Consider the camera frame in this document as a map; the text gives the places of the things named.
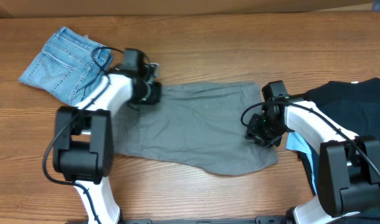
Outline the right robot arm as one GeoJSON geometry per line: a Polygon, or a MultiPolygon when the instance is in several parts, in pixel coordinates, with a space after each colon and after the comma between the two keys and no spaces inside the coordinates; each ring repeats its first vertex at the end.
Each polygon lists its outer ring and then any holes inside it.
{"type": "Polygon", "coordinates": [[[289,95],[283,81],[262,88],[263,114],[253,114],[246,138],[279,146],[284,133],[297,132],[319,155],[318,192],[284,216],[256,217],[256,223],[333,223],[361,218],[380,208],[380,143],[358,136],[321,112],[304,95],[289,95]]]}

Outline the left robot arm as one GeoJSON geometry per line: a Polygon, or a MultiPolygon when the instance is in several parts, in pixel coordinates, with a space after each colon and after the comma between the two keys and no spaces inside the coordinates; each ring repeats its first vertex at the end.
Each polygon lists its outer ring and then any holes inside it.
{"type": "Polygon", "coordinates": [[[47,179],[70,185],[80,194],[87,223],[123,223],[109,181],[112,118],[127,103],[155,105],[161,98],[161,84],[155,81],[159,64],[138,49],[127,48],[122,54],[122,63],[106,71],[86,99],[57,110],[54,138],[42,161],[47,179]]]}

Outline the grey shorts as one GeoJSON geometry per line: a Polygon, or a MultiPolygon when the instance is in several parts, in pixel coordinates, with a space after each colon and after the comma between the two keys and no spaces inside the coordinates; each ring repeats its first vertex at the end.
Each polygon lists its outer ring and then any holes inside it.
{"type": "Polygon", "coordinates": [[[163,87],[156,105],[124,105],[113,117],[116,153],[177,162],[220,175],[244,175],[277,163],[272,147],[246,139],[243,111],[259,103],[253,82],[163,87]]]}

